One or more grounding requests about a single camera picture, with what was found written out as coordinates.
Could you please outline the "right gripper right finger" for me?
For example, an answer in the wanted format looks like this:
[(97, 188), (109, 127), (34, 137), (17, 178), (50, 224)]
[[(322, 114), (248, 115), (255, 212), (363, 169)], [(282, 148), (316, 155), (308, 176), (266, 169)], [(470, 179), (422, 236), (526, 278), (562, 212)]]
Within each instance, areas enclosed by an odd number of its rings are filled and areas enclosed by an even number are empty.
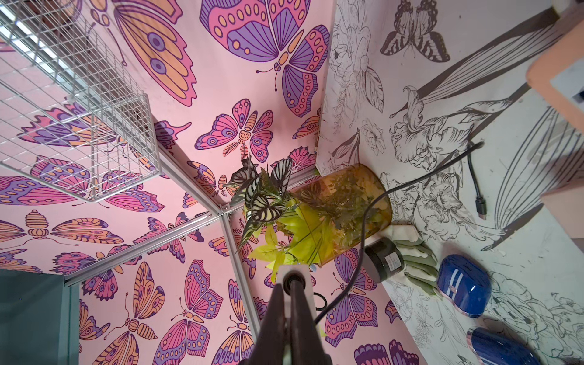
[(291, 363), (332, 364), (325, 353), (316, 324), (304, 294), (304, 284), (299, 278), (289, 281), (290, 291), (290, 350)]

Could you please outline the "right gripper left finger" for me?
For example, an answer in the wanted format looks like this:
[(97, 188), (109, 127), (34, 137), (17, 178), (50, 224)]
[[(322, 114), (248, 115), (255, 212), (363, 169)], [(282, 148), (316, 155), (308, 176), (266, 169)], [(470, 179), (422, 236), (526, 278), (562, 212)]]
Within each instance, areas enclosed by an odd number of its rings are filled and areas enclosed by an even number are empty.
[(284, 288), (281, 284), (277, 284), (272, 291), (255, 347), (250, 357), (246, 359), (246, 364), (283, 365), (285, 337)]

